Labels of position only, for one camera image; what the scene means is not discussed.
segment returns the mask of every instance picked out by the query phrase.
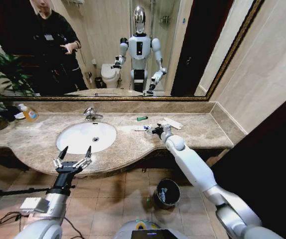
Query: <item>bathroom floor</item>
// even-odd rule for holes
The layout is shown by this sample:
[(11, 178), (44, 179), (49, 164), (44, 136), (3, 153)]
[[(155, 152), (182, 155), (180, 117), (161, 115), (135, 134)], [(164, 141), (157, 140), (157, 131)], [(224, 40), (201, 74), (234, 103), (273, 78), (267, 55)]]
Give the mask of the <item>bathroom floor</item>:
[[(159, 209), (151, 197), (163, 178), (171, 178), (180, 186), (180, 201), (171, 210)], [(49, 187), (54, 180), (55, 176), (30, 170), (21, 173), (9, 190)], [(73, 183), (76, 188), (71, 189), (66, 217), (86, 239), (111, 239), (124, 223), (135, 219), (151, 220), (191, 239), (228, 238), (215, 217), (215, 206), (179, 170), (147, 169), (143, 173), (135, 169), (108, 178), (74, 179)], [(2, 197), (0, 218), (8, 212), (19, 211), (26, 195)], [(44, 192), (30, 194), (31, 197), (43, 195)], [(64, 239), (78, 235), (65, 220), (62, 227)], [(13, 238), (18, 232), (19, 221), (10, 221), (0, 226), (0, 239)]]

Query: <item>faucet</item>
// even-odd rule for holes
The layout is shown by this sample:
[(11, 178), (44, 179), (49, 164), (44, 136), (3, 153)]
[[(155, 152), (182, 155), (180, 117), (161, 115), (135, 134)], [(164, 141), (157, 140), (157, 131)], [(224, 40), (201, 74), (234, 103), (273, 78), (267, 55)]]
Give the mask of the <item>faucet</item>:
[(94, 120), (94, 119), (102, 119), (103, 115), (99, 115), (95, 112), (94, 108), (89, 107), (84, 112), (83, 115), (85, 116), (85, 121)]

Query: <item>mirror frame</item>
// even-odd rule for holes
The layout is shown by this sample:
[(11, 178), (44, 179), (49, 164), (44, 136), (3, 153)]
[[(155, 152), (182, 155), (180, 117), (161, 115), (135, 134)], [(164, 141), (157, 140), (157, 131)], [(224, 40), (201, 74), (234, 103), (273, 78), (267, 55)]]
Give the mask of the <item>mirror frame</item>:
[(38, 97), (19, 97), (19, 96), (4, 96), (2, 101), (209, 101), (213, 95), (218, 83), (224, 76), (230, 62), (232, 61), (237, 49), (242, 43), (248, 29), (250, 28), (255, 16), (257, 15), (260, 7), (265, 0), (254, 0), (251, 8), (249, 9), (241, 27), (238, 30), (222, 64), (220, 65), (213, 81), (205, 96), (192, 96), (192, 97), (173, 97), (173, 96), (159, 96), (159, 97), (90, 97), (90, 96), (38, 96)]

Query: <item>soap bottle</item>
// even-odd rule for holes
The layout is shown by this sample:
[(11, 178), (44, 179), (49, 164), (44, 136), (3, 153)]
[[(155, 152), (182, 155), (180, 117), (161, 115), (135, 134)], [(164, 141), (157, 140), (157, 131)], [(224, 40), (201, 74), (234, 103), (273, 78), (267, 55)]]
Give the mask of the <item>soap bottle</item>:
[(24, 104), (19, 104), (18, 106), (20, 107), (27, 121), (33, 122), (38, 118), (38, 114), (36, 113), (36, 111), (31, 109), (30, 107), (25, 106)]

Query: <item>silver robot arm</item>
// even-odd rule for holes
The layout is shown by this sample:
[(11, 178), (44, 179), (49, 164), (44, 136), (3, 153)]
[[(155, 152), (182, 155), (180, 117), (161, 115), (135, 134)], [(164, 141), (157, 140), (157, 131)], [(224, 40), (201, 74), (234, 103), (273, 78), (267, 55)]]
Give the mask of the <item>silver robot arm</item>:
[(74, 175), (81, 172), (91, 163), (91, 146), (85, 157), (78, 162), (62, 162), (68, 147), (60, 152), (53, 164), (58, 172), (54, 185), (46, 193), (45, 198), (26, 198), (20, 209), (30, 212), (27, 225), (15, 239), (60, 239), (61, 224), (66, 213), (66, 201), (70, 196), (70, 188)]
[(170, 125), (159, 125), (150, 131), (159, 135), (189, 182), (193, 186), (199, 185), (208, 200), (219, 206), (216, 216), (231, 238), (282, 239), (261, 227), (259, 217), (239, 196), (217, 185), (212, 170), (185, 144), (182, 137), (172, 134)]
[(147, 91), (147, 93), (149, 94), (153, 94), (155, 87), (160, 82), (160, 80), (163, 78), (163, 75), (167, 73), (167, 69), (162, 66), (163, 59), (162, 59), (161, 44), (160, 44), (159, 39), (154, 38), (151, 44), (152, 44), (152, 50), (155, 55), (156, 63), (158, 65), (158, 71), (156, 71), (151, 78), (151, 84)]
[(129, 41), (126, 38), (120, 39), (120, 55), (115, 57), (114, 65), (111, 68), (122, 68), (126, 61), (126, 54), (129, 47)]

